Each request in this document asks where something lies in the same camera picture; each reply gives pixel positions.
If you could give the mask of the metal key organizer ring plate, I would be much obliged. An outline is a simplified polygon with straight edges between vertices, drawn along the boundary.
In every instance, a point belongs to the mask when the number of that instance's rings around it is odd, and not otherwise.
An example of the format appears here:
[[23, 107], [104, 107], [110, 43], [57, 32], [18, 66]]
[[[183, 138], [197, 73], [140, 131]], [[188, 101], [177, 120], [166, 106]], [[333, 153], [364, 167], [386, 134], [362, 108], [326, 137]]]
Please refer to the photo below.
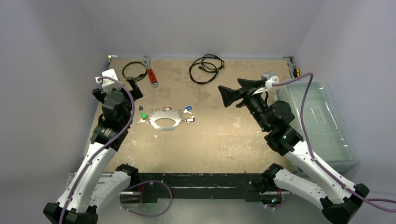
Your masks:
[[[172, 120], [173, 121], [173, 125], [169, 125], [169, 126], [160, 126], [158, 125], [156, 122], [158, 120], [162, 120], [162, 119], [168, 119], [168, 120]], [[158, 131], [172, 131], [174, 130], [180, 123], [182, 123], [184, 121], [183, 115], [180, 111], [176, 111], [176, 110], [169, 110], [169, 111], [162, 111], [161, 109], [155, 109], [153, 110], [149, 115], [147, 119], [140, 119], [138, 122], [136, 122], [137, 124], [140, 123], [148, 123], [151, 126], [153, 126], [153, 128], [155, 130]]]

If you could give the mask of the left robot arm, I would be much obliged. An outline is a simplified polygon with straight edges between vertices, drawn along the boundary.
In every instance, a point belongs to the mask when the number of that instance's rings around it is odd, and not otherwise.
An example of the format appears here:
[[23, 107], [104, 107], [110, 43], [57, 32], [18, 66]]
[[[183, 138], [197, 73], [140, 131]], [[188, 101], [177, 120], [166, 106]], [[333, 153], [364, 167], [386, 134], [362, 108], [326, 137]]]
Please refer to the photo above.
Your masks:
[[111, 77], [98, 77], [104, 85], [109, 80], [121, 89], [111, 87], [93, 90], [102, 103], [102, 114], [93, 131], [91, 143], [84, 160], [65, 192], [55, 203], [47, 203], [43, 213], [52, 224], [95, 224], [99, 214], [119, 193], [133, 191], [139, 186], [137, 169], [122, 165], [105, 183], [98, 185], [104, 169], [115, 156], [133, 121], [137, 99], [142, 92], [133, 78], [127, 81], [128, 90], [120, 81]]

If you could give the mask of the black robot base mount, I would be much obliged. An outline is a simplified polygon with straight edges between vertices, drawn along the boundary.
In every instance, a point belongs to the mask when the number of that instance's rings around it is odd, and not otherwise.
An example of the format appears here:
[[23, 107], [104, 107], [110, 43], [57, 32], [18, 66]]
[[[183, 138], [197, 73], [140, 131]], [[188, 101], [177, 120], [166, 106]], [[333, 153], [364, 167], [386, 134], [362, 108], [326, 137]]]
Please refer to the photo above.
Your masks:
[[143, 203], [159, 199], [244, 200], [278, 205], [289, 192], [269, 183], [260, 173], [142, 173], [121, 164], [116, 171], [130, 177], [127, 193], [136, 192]]

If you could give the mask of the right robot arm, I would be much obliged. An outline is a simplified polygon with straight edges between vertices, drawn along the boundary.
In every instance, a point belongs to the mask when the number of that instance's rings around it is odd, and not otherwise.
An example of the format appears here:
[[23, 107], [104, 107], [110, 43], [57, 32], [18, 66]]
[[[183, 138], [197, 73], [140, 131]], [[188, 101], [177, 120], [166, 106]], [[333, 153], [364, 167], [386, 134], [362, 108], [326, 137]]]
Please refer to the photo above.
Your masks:
[[268, 105], [261, 93], [280, 86], [276, 77], [268, 80], [239, 79], [237, 90], [218, 87], [225, 107], [245, 106], [261, 130], [266, 133], [267, 145], [275, 152], [299, 166], [309, 177], [301, 178], [278, 164], [262, 173], [258, 183], [261, 193], [275, 188], [287, 190], [318, 207], [333, 224], [347, 224], [362, 206], [369, 189], [355, 184], [329, 166], [312, 149], [307, 135], [292, 126], [295, 118], [289, 103], [276, 101]]

